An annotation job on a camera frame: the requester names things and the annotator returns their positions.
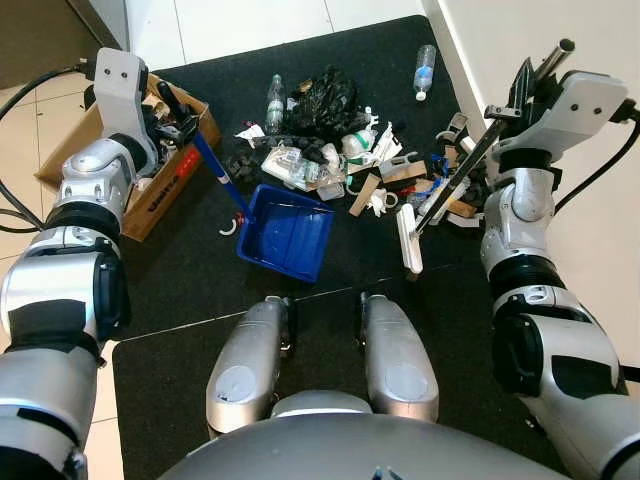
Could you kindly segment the blue plastic dustpan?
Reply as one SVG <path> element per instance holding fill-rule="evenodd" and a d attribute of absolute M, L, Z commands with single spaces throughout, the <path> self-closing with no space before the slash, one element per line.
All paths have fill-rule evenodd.
<path fill-rule="evenodd" d="M 257 186 L 251 198 L 244 198 L 204 134 L 193 133 L 191 142 L 236 205 L 239 259 L 298 282 L 314 284 L 332 233 L 332 207 L 266 184 Z"/>

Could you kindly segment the clear plastic food container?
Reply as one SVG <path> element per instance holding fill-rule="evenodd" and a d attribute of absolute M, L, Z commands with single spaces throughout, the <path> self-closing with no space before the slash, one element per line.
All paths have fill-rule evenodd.
<path fill-rule="evenodd" d="M 301 148 L 283 145 L 271 148 L 260 168 L 270 177 L 280 180 L 284 186 L 301 191 L 314 189 L 320 173 L 320 165 L 308 160 Z"/>

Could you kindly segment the brown cardboard box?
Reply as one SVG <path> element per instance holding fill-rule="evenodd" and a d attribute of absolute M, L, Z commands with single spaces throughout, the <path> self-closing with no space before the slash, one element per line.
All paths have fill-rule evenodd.
<path fill-rule="evenodd" d="M 198 131 L 204 134 L 210 146 L 219 146 L 221 132 L 214 115 L 210 113 L 209 105 L 197 99 L 191 93 L 183 90 L 177 83 L 170 83 L 172 91 L 184 105 L 191 106 L 198 114 Z M 70 133 L 47 154 L 44 163 L 33 174 L 41 186 L 49 191 L 55 191 L 63 179 L 61 166 L 70 155 L 77 154 L 91 145 L 96 138 L 102 136 L 102 125 L 99 106 L 92 105 L 84 111 L 81 118 L 74 123 Z M 180 148 L 164 157 L 164 164 L 160 166 L 151 182 L 143 189 L 137 189 L 128 202 L 122 219 L 122 234 L 133 241 L 143 242 L 155 225 L 159 223 L 166 212 L 182 196 L 183 189 L 197 172 L 202 161 L 198 159 L 198 150 L 189 145 Z"/>

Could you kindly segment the grey robot torso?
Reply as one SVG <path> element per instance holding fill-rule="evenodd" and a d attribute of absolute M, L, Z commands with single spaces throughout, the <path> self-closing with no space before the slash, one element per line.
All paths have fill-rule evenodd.
<path fill-rule="evenodd" d="M 562 480 L 552 468 L 434 422 L 374 413 L 362 399 L 310 390 L 289 411 L 219 389 L 216 438 L 157 480 Z"/>

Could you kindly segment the black plastic bag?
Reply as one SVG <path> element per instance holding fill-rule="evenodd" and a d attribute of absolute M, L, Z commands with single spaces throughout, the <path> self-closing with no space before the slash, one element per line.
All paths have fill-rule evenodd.
<path fill-rule="evenodd" d="M 298 83 L 285 97 L 282 129 L 287 134 L 337 143 L 369 123 L 357 84 L 334 65 Z"/>

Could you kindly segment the silver robot leg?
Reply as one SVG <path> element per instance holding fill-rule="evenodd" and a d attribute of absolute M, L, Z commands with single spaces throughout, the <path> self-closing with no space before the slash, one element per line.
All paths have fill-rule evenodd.
<path fill-rule="evenodd" d="M 372 411 L 436 422 L 440 384 L 410 317 L 384 294 L 361 294 L 360 339 Z"/>
<path fill-rule="evenodd" d="M 230 330 L 205 390 L 211 438 L 268 419 L 283 361 L 294 352 L 296 315 L 291 298 L 268 296 Z"/>

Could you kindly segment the small black floor mat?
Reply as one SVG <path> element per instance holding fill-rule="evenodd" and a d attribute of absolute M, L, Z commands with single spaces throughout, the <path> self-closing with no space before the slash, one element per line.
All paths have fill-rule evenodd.
<path fill-rule="evenodd" d="M 475 265 L 445 266 L 416 282 L 379 276 L 298 296 L 297 351 L 283 362 L 276 397 L 312 389 L 366 396 L 365 357 L 357 344 L 362 293 L 397 302 L 415 326 L 442 388 L 443 425 L 564 471 L 553 445 L 527 425 L 526 408 L 494 379 L 492 303 Z M 251 294 L 205 314 L 180 307 L 177 328 L 132 335 L 114 349 L 110 365 L 127 480 L 154 480 L 209 440 L 207 381 L 230 330 L 257 301 Z"/>

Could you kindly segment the silver right robot leg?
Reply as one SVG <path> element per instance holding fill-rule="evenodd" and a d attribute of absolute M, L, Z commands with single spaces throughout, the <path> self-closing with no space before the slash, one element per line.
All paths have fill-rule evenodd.
<path fill-rule="evenodd" d="M 440 384 L 410 317 L 384 294 L 361 294 L 360 339 L 372 411 L 436 422 Z"/>

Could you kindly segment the flat brown cardboard piece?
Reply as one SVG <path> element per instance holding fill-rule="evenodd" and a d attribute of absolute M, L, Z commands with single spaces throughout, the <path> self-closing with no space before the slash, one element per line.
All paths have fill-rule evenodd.
<path fill-rule="evenodd" d="M 381 177 L 381 183 L 396 183 L 401 182 L 401 180 L 422 177 L 422 175 L 426 174 L 428 174 L 428 166 L 426 166 L 426 163 L 424 163 L 424 161 L 413 161 L 413 163 L 399 165 L 393 172 L 383 175 L 383 177 Z"/>

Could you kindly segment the blue-label plastic water bottle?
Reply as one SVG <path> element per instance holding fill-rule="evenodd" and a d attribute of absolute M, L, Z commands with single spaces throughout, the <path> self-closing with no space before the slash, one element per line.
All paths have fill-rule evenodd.
<path fill-rule="evenodd" d="M 413 69 L 413 99 L 424 102 L 433 86 L 436 46 L 425 44 L 417 51 L 415 69 Z"/>

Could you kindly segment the grey metal cabinet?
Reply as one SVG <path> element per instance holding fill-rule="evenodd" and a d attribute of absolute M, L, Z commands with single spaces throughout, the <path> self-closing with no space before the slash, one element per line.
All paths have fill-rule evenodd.
<path fill-rule="evenodd" d="M 67 3 L 101 46 L 132 50 L 127 0 L 67 0 Z"/>

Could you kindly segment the small black crumpled scrap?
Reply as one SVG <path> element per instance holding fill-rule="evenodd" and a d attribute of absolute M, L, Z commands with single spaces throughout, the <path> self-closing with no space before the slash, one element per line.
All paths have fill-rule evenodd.
<path fill-rule="evenodd" d="M 239 152 L 228 157 L 225 168 L 230 178 L 239 183 L 260 183 L 261 182 L 262 157 L 256 152 Z"/>

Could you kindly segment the white and green wrapper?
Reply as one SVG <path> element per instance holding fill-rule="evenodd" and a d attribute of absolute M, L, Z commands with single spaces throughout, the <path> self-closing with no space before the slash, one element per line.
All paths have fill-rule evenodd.
<path fill-rule="evenodd" d="M 347 163 L 369 164 L 380 159 L 378 142 L 380 133 L 375 129 L 364 129 L 347 134 L 340 140 L 340 152 Z"/>

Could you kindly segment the large black floor mat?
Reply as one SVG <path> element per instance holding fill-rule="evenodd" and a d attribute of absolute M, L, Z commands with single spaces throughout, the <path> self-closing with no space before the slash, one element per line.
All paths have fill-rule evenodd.
<path fill-rule="evenodd" d="M 326 68 L 342 70 L 355 83 L 357 104 L 393 124 L 404 148 L 436 151 L 435 136 L 460 106 L 451 73 L 439 68 L 428 100 L 416 102 L 412 70 L 420 47 L 434 44 L 430 20 L 408 15 L 372 26 L 346 29 L 288 44 L 163 70 L 165 81 L 210 106 L 221 132 L 215 150 L 228 163 L 244 125 L 264 116 L 270 79 L 280 76 L 292 90 Z M 390 214 L 349 214 L 352 197 L 332 202 L 335 220 L 316 282 L 306 283 L 241 259 L 237 239 L 224 236 L 236 204 L 205 165 L 197 165 L 143 242 L 125 239 L 122 257 L 131 293 L 132 320 L 124 337 L 141 337 L 174 326 L 246 310 L 269 294 L 300 298 L 393 280 L 404 270 Z M 488 328 L 492 296 L 479 259 L 480 234 L 451 224 L 422 234 L 424 270 L 403 307 L 424 306 L 445 323 Z"/>

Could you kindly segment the broom with white head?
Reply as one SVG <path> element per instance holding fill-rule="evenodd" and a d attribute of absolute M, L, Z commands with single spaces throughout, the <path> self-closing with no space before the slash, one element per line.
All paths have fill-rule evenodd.
<path fill-rule="evenodd" d="M 559 67 L 564 59 L 571 55 L 575 49 L 575 41 L 572 41 L 571 38 L 562 38 L 536 67 L 539 69 L 540 81 L 553 74 L 554 69 Z M 407 198 L 401 202 L 401 205 L 396 210 L 399 248 L 401 248 L 404 269 L 412 278 L 415 278 L 422 271 L 422 251 L 420 246 L 422 229 L 434 219 L 438 212 L 448 210 L 452 193 L 460 188 L 462 180 L 468 178 L 468 174 L 484 159 L 490 148 L 499 140 L 500 134 L 508 127 L 508 124 L 494 122 L 494 120 L 490 120 L 490 122 L 492 124 L 486 128 L 480 141 L 475 146 L 472 146 L 466 155 L 461 157 L 460 166 L 454 170 L 454 174 L 449 177 L 448 182 L 442 188 L 436 189 L 436 195 L 425 202 L 426 206 L 428 206 L 428 211 L 424 215 L 421 215 L 419 207 L 413 206 Z"/>

